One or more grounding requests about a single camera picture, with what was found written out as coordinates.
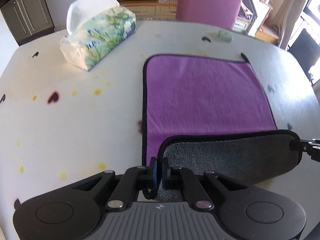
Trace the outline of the purple and grey towel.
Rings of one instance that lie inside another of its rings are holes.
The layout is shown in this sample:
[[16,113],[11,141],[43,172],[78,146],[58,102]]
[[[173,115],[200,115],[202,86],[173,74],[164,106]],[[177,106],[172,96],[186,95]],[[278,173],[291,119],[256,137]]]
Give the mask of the purple and grey towel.
[[153,55],[143,66],[142,163],[157,159],[201,175],[213,170],[258,184],[302,159],[277,128],[266,93],[246,57],[227,61]]

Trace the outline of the black chair at right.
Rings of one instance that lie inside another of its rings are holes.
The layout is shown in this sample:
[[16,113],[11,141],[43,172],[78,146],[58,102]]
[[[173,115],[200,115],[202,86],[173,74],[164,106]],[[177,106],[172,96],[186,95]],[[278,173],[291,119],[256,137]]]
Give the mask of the black chair at right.
[[315,66],[319,59],[319,44],[311,37],[304,28],[292,46],[288,50],[300,64],[304,74],[313,84],[314,78],[310,72],[311,67]]

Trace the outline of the floral tissue pack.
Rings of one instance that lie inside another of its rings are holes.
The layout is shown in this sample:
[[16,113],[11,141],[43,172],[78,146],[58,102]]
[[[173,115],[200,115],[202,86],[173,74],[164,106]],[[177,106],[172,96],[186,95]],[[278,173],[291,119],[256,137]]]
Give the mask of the floral tissue pack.
[[65,60],[89,71],[136,32],[136,15],[117,0],[76,0],[67,12],[60,40]]

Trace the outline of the wooden drawer sideboard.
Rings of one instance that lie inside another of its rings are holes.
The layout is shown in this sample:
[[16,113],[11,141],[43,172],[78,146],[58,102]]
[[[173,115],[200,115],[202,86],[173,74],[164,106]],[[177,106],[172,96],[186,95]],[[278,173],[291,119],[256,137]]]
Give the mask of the wooden drawer sideboard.
[[176,20],[175,4],[158,3],[156,0],[131,0],[119,3],[135,13],[136,18],[140,20]]

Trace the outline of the grey kitchen cabinet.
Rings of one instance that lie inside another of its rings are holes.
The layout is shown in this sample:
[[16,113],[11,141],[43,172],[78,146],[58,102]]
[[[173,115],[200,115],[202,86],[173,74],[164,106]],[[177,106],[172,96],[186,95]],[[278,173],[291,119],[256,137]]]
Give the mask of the grey kitchen cabinet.
[[55,29],[46,0],[9,0],[1,7],[18,45],[52,34]]

